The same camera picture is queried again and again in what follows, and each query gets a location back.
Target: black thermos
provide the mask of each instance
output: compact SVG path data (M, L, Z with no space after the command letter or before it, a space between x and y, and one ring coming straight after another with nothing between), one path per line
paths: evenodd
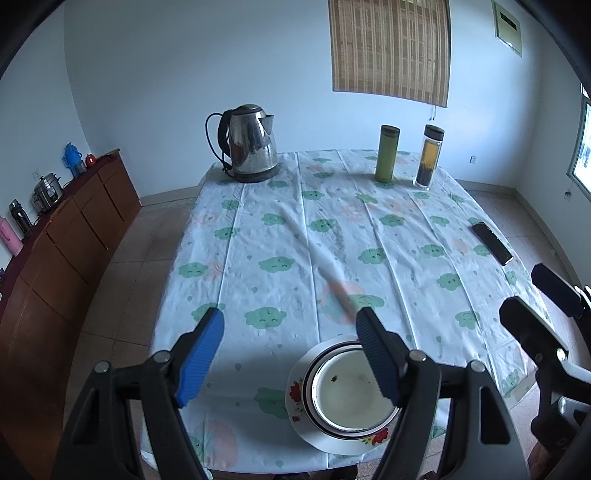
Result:
M18 203L16 199L14 199L14 201L10 204L9 210L10 215L12 215L12 218L14 218L14 221L21 229L22 234L25 236L25 238L28 238L31 235L33 224L29 220L29 217L22 208L21 204Z

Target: window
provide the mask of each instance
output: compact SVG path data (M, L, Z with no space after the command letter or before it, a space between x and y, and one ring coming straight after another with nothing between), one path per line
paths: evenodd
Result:
M570 175L579 184L587 196L591 197L591 100L581 85L581 97L583 107L581 111L581 123L578 149L574 152L573 162L570 167Z
M447 0L329 0L333 90L446 106Z

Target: black cord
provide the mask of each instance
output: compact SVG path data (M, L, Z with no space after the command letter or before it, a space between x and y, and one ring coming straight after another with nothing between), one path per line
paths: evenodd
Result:
M231 170L231 169L232 169L232 165L230 165L230 164L229 164L227 161L225 161L225 160L223 159L223 152L222 152L222 156L221 156L221 158L220 158L220 156L219 156L219 155L216 153L216 151L213 149L212 142L211 142L211 140L209 139L209 131L207 130L207 123L209 122L209 119L210 119L211 117L213 117L214 115L219 115L219 116L222 116L222 114L221 114L221 113L212 113L211 115L209 115L209 116L208 116L208 117L205 119L205 136L207 137L207 143L209 144L209 148L211 148L211 150L212 150L213 154L216 156L216 158L217 158L217 159L218 159L220 162L222 162L222 168L223 168L223 171L224 171L224 173L225 173L226 175L228 175L229 177L233 178L233 176L229 174L229 170Z

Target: wooden cabinet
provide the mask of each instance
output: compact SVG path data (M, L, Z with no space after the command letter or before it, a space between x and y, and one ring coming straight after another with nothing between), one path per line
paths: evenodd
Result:
M111 253L92 231L74 200L65 202L47 233L82 279L88 285L98 285Z
M49 479L70 367L92 295L139 211L118 151L64 187L0 285L0 433L27 471Z

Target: floral plate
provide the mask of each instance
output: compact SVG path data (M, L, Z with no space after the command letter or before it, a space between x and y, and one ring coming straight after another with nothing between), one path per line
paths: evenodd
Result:
M304 377L312 362L324 351L332 349L340 343L357 341L356 336L339 335L319 343L295 363L288 378L285 406L291 425L300 437L322 452L334 453L335 455L361 455L367 453L381 443L388 442L398 420L398 416L394 417L393 421L387 426L368 437L346 439L333 437L320 430L306 413L302 399L302 389Z

